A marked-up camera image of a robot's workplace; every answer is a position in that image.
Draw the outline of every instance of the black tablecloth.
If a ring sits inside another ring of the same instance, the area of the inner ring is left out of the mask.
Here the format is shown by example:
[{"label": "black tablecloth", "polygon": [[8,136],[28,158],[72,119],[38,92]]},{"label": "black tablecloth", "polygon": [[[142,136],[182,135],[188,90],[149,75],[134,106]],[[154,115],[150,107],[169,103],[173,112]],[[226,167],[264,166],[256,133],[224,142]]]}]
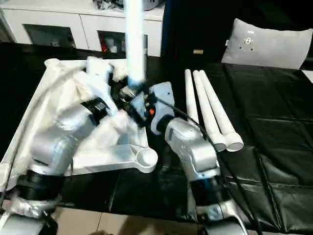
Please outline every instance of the black tablecloth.
[{"label": "black tablecloth", "polygon": [[[48,58],[86,59],[118,54],[43,46],[1,44],[3,155],[44,71]],[[176,106],[185,110],[184,69],[204,69],[245,147],[223,156],[268,231],[313,233],[313,85],[301,71],[254,66],[187,63],[149,57],[150,85],[171,81]],[[177,221],[187,216],[187,183],[178,157],[162,137],[148,133],[158,153],[156,169],[74,176],[66,181],[63,205],[78,209],[135,214]],[[246,207],[230,176],[231,190]]]}]

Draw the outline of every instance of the black cable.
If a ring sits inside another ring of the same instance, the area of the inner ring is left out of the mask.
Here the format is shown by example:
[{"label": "black cable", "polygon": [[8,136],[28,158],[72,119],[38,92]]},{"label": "black cable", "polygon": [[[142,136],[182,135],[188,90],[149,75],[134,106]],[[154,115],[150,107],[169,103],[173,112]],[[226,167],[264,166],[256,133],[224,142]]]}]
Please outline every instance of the black cable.
[{"label": "black cable", "polygon": [[29,115],[28,117],[26,118],[25,122],[24,122],[24,125],[22,126],[22,129],[21,129],[21,133],[17,139],[17,144],[16,144],[16,147],[13,149],[13,158],[11,159],[10,161],[10,168],[9,168],[9,172],[7,174],[7,177],[6,177],[6,180],[5,180],[5,183],[4,183],[4,186],[2,187],[3,189],[3,192],[2,192],[2,195],[1,195],[1,199],[0,199],[0,208],[2,208],[3,206],[3,202],[4,202],[4,199],[5,199],[5,193],[6,193],[6,190],[8,188],[8,184],[9,184],[9,180],[10,180],[10,176],[11,176],[11,173],[12,173],[12,169],[13,169],[13,165],[14,165],[14,161],[15,161],[15,158],[16,158],[16,155],[17,155],[17,152],[18,152],[18,149],[20,147],[20,144],[22,142],[22,139],[23,139],[23,136],[25,134],[25,131],[26,131],[26,128],[28,126],[28,122],[32,119],[32,115],[33,115],[33,112],[37,109],[37,106],[38,104],[41,104],[42,103],[42,99],[45,97],[45,95],[59,87],[63,82],[67,81],[68,79],[71,78],[71,74],[73,74],[74,72],[77,72],[77,71],[81,71],[81,67],[76,67],[76,68],[73,68],[67,72],[65,72],[63,75],[61,75],[51,86],[49,86],[48,88],[46,88],[42,94],[39,96],[39,98],[36,100],[35,104],[34,104],[34,107],[30,110],[29,112]]},{"label": "black cable", "polygon": [[234,172],[231,170],[230,166],[228,165],[228,163],[224,160],[223,157],[221,157],[220,155],[218,155],[218,151],[216,149],[216,147],[214,146],[214,143],[212,142],[211,138],[209,137],[208,133],[206,132],[206,130],[199,124],[197,123],[192,117],[190,117],[187,113],[185,113],[184,111],[182,111],[181,109],[175,107],[174,105],[171,105],[170,103],[158,98],[158,97],[154,97],[157,101],[159,101],[160,103],[163,103],[165,104],[166,106],[172,108],[175,112],[177,112],[180,116],[186,118],[186,119],[189,119],[191,120],[199,129],[200,131],[202,132],[203,136],[205,136],[205,138],[211,143],[211,145],[213,146],[215,152],[216,152],[216,155],[218,156],[219,159],[221,159],[222,163],[225,165],[226,169],[229,171],[230,175],[233,177],[234,181],[235,181],[235,184],[237,185],[238,187],[238,190],[240,191],[241,195],[243,196],[245,202],[246,202],[246,205],[248,206],[251,214],[252,214],[252,217],[250,216],[250,214],[248,213],[248,211],[242,207],[240,204],[239,204],[239,201],[236,199],[236,197],[234,197],[234,194],[231,192],[230,189],[228,189],[229,193],[231,194],[231,196],[234,198],[234,201],[238,204],[238,206],[240,207],[240,209],[243,211],[243,213],[246,215],[246,217],[249,219],[250,223],[251,224],[254,224],[255,227],[256,227],[256,232],[258,233],[258,235],[263,235],[263,232],[262,232],[262,228],[261,228],[261,224],[260,224],[260,221],[258,220],[257,216],[256,216],[256,213],[254,211],[254,209],[252,208],[249,200],[248,200],[248,197],[246,195],[246,192],[244,190],[244,188],[242,187],[242,185],[240,184],[237,176],[234,174]]},{"label": "black cable", "polygon": [[[73,186],[73,169],[74,169],[74,160],[73,158],[70,160],[70,174],[69,174],[69,186],[67,188],[68,191],[72,189]],[[62,199],[65,203],[68,200],[68,194],[65,194],[64,199]]]}]

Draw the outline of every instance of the tiled floor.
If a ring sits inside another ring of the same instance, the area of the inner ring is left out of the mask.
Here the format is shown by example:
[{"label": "tiled floor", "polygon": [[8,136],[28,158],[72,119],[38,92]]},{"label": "tiled floor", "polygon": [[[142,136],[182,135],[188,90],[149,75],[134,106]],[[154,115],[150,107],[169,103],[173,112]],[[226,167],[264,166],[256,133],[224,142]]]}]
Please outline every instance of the tiled floor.
[{"label": "tiled floor", "polygon": [[93,211],[58,208],[53,217],[58,235],[89,235],[104,230],[112,235],[196,235],[197,225]]}]

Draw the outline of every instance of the white rod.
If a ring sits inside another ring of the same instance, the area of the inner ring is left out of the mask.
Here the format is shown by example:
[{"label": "white rod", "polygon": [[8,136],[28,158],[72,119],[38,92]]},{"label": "white rod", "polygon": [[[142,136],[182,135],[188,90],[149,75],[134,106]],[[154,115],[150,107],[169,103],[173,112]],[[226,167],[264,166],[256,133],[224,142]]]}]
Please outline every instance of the white rod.
[{"label": "white rod", "polygon": [[128,85],[139,86],[145,81],[143,1],[124,0],[126,14],[126,58]]},{"label": "white rod", "polygon": [[214,143],[216,149],[221,152],[226,149],[224,136],[220,133],[219,127],[217,126],[212,108],[209,100],[205,94],[204,87],[201,82],[200,74],[197,70],[193,72],[194,81],[197,88],[197,94],[201,107],[202,117],[205,125],[205,129]]},{"label": "white rod", "polygon": [[[186,86],[187,114],[197,123],[199,123],[196,98],[194,93],[194,85],[192,84],[190,70],[185,70],[185,86]],[[198,127],[193,123],[193,121],[188,120],[188,122],[198,129]]]},{"label": "white rod", "polygon": [[240,135],[235,131],[233,125],[231,124],[227,116],[227,113],[225,112],[205,72],[201,70],[199,74],[200,74],[201,81],[204,86],[207,98],[214,112],[216,121],[219,124],[221,133],[225,137],[226,149],[229,152],[235,152],[235,151],[242,149],[244,146],[244,142],[241,139]]}]

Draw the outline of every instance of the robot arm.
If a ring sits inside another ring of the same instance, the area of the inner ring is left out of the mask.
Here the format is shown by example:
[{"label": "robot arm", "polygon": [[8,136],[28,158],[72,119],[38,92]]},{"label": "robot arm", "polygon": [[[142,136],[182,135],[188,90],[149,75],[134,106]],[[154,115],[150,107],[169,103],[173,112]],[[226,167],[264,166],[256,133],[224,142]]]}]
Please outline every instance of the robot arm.
[{"label": "robot arm", "polygon": [[63,111],[46,130],[37,134],[31,146],[32,163],[18,179],[18,196],[11,212],[41,218],[60,201],[64,173],[78,148],[107,115],[105,103],[97,98]]},{"label": "robot arm", "polygon": [[223,187],[213,146],[185,120],[164,116],[158,126],[178,155],[196,203],[196,211],[210,235],[247,235],[234,201]]}]

